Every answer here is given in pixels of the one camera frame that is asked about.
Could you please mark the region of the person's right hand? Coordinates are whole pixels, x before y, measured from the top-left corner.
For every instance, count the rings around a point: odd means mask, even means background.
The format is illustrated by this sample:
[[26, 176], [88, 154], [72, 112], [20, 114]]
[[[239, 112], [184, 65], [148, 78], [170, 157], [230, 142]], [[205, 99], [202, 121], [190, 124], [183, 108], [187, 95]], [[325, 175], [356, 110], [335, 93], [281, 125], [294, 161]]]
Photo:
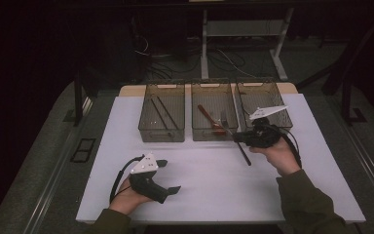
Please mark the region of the person's right hand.
[[301, 170], [291, 152], [290, 146], [283, 138], [271, 147], [250, 147], [249, 151], [263, 154], [280, 176], [289, 176]]

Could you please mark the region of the steel table knife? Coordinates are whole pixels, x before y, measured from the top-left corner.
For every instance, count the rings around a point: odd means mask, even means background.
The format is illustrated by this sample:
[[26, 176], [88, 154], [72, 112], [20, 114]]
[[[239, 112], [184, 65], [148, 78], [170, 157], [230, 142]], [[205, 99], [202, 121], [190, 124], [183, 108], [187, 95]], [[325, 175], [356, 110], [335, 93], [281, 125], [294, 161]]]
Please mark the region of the steel table knife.
[[[224, 130], [231, 136], [233, 137], [233, 132], [230, 130], [229, 128], [229, 124], [228, 124], [228, 121], [227, 121], [227, 114], [226, 114], [226, 111], [225, 110], [222, 110], [220, 112], [220, 123], [221, 123], [221, 126], [224, 128]], [[235, 142], [234, 143], [238, 146], [240, 152], [242, 153], [243, 155], [243, 158], [244, 160], [246, 161], [247, 165], [248, 166], [251, 166], [251, 162], [249, 160], [249, 158], [247, 157], [246, 153], [244, 152], [242, 146], [238, 143], [238, 142]]]

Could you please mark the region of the white metal desk frame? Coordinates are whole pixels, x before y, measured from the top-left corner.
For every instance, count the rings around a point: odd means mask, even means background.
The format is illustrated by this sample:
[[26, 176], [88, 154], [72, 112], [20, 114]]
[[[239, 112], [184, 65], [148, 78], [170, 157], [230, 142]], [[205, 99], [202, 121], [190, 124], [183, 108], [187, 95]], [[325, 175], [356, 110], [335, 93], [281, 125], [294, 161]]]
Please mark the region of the white metal desk frame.
[[274, 68], [282, 81], [288, 79], [281, 63], [281, 48], [283, 46], [287, 30], [290, 26], [294, 9], [288, 8], [283, 19], [238, 19], [238, 20], [209, 20], [207, 10], [203, 10], [202, 23], [202, 50], [201, 50], [201, 76], [209, 78], [207, 59], [208, 37], [263, 37], [277, 36], [278, 42], [274, 49], [269, 51]]

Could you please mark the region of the person's left hand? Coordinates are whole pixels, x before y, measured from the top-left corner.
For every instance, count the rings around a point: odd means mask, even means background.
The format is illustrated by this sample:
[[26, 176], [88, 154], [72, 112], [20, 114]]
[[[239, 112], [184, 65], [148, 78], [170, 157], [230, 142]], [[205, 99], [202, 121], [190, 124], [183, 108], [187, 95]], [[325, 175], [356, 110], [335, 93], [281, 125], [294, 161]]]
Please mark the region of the person's left hand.
[[151, 202], [151, 199], [135, 192], [131, 188], [130, 181], [126, 178], [108, 209], [124, 215], [130, 215], [140, 205], [147, 202]]

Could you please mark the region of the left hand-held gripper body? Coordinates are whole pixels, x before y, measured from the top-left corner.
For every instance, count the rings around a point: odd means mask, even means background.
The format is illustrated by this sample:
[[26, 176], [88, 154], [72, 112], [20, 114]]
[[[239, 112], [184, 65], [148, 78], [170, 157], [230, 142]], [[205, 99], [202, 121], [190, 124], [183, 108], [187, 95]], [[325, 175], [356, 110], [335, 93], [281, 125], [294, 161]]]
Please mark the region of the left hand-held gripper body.
[[153, 176], [159, 169], [156, 161], [153, 153], [143, 155], [141, 160], [131, 169], [130, 183], [131, 188], [138, 194], [163, 204], [168, 196], [168, 190], [153, 180]]

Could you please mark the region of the smoky clear plastic bin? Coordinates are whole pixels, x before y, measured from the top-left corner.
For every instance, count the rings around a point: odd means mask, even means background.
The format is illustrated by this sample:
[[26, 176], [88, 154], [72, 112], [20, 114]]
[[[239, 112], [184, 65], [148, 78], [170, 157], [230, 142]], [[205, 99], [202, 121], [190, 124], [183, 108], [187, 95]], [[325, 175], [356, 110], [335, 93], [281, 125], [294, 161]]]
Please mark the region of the smoky clear plastic bin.
[[[252, 114], [257, 110], [284, 107], [279, 88], [273, 82], [256, 83], [245, 79], [237, 80], [235, 92], [242, 132], [253, 129]], [[257, 118], [257, 121], [269, 123], [288, 131], [293, 127], [286, 108], [276, 113], [263, 114]]]
[[211, 124], [198, 109], [198, 105], [201, 104], [220, 126], [220, 112], [225, 110], [229, 128], [235, 133], [239, 123], [230, 81], [228, 79], [196, 80], [191, 85], [191, 100], [193, 140], [231, 141], [232, 137], [227, 132], [225, 136], [216, 136], [212, 132]]
[[[167, 107], [179, 130], [170, 121], [157, 97]], [[156, 102], [168, 130], [162, 124], [151, 98]], [[144, 142], [183, 142], [185, 140], [185, 86], [177, 84], [148, 84], [138, 122], [138, 130]]]

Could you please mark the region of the black metal stand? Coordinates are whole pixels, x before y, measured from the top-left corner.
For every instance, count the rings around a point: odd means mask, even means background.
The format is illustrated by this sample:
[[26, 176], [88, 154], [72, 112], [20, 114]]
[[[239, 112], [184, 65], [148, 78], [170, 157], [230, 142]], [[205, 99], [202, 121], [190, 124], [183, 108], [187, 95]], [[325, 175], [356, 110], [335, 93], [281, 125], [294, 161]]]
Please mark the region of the black metal stand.
[[364, 123], [364, 115], [359, 108], [351, 107], [353, 82], [345, 80], [342, 85], [342, 107], [341, 114], [344, 121], [351, 126], [353, 123]]

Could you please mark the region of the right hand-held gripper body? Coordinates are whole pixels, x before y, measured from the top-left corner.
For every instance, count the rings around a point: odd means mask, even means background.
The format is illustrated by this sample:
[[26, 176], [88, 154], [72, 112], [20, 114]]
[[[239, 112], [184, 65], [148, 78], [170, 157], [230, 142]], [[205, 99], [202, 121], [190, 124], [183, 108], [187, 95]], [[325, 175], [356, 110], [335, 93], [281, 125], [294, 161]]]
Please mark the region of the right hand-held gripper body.
[[268, 148], [276, 144], [281, 138], [281, 130], [276, 125], [272, 125], [268, 117], [286, 108], [286, 105], [257, 107], [249, 115], [253, 129], [243, 134], [243, 142], [247, 146], [258, 148]]

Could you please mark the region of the brown wooden spoon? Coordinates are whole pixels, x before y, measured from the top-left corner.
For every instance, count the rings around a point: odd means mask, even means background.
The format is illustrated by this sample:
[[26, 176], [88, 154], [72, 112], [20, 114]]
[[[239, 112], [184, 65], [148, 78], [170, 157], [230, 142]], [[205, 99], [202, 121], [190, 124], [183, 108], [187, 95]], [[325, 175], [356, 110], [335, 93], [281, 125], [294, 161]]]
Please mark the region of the brown wooden spoon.
[[212, 117], [208, 114], [208, 112], [205, 110], [205, 108], [201, 104], [198, 105], [198, 109], [207, 118], [207, 120], [209, 121], [209, 123], [211, 125], [212, 132], [216, 136], [225, 136], [226, 135], [226, 131], [218, 123], [216, 123], [212, 119]]

